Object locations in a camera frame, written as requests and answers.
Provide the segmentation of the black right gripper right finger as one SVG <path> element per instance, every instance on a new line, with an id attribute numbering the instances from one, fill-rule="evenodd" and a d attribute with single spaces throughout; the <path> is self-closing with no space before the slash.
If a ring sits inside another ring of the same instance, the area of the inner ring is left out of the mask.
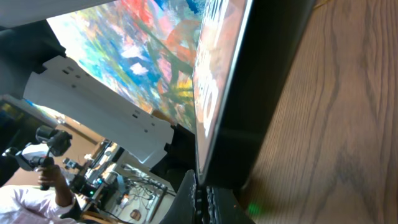
<path id="1" fill-rule="evenodd" d="M 239 205 L 233 192 L 216 187 L 206 188 L 208 223 L 210 224 L 254 224 Z"/>

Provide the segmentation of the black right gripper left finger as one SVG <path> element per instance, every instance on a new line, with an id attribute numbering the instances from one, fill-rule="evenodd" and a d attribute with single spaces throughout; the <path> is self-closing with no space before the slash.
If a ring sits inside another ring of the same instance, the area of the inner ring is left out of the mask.
<path id="1" fill-rule="evenodd" d="M 185 173 L 180 188 L 160 224 L 202 223 L 202 189 L 195 171 Z"/>

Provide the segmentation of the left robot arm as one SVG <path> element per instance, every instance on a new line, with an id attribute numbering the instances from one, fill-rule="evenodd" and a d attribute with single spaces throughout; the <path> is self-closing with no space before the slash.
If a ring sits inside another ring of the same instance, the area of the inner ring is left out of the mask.
<path id="1" fill-rule="evenodd" d="M 174 190 L 194 168 L 194 135 L 161 111 L 146 112 L 67 57 L 48 22 L 1 29 L 1 94 L 81 122 L 127 150 Z"/>

